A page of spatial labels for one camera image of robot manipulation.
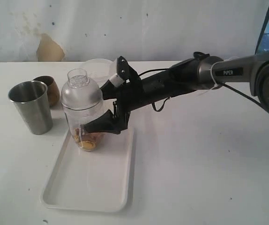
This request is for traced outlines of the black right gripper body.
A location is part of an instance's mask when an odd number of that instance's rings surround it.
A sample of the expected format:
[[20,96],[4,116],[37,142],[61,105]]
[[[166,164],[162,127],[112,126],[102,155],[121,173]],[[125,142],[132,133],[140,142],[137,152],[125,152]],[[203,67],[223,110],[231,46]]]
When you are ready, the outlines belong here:
[[129,82],[119,87],[116,92],[116,101],[113,102],[116,131],[128,128],[130,113],[142,103],[144,96],[142,81],[138,73],[131,66],[128,67]]

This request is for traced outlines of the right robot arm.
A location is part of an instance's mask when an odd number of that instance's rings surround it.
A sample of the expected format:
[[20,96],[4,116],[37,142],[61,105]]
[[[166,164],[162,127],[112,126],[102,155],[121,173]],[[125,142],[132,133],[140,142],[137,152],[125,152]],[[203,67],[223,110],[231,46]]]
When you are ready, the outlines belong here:
[[197,90],[229,87],[232,82],[248,83],[249,99],[258,97],[257,105],[269,114],[269,52],[232,60],[194,52],[192,58],[169,68],[151,70],[147,78],[118,57],[101,87],[103,98],[113,99],[113,109],[91,122],[87,130],[119,134],[127,129],[133,110]]

